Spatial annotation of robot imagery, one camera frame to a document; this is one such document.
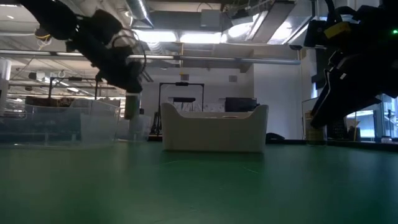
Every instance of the green floor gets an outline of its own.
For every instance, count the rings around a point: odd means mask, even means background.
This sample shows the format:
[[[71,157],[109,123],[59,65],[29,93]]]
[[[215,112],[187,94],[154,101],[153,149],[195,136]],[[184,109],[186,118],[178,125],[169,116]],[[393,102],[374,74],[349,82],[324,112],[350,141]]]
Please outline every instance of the green floor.
[[[398,154],[0,149],[0,223],[397,223]]]

